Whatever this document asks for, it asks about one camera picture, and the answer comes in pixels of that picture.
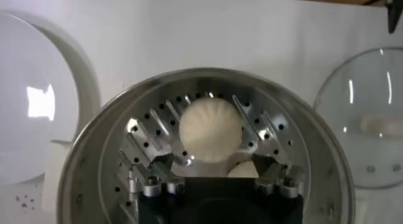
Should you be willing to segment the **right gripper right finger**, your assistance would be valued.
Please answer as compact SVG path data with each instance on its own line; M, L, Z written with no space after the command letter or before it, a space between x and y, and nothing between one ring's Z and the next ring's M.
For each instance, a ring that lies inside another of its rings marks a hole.
M270 195L278 191L284 198L301 195L302 168L297 165L281 164L270 156L253 154L252 162L258 173L255 187Z

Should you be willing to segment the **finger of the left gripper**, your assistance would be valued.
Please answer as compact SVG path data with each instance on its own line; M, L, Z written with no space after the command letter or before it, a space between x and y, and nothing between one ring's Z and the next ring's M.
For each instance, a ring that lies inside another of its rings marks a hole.
M388 33L393 33L402 14L402 0L386 0Z

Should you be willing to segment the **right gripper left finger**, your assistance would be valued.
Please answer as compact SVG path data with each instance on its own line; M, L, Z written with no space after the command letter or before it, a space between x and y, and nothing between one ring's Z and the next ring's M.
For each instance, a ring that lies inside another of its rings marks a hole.
M155 157L147 167L140 162L133 164L128 171L128 191L145 197L183 194L185 179L171 171L173 161L174 154L166 154Z

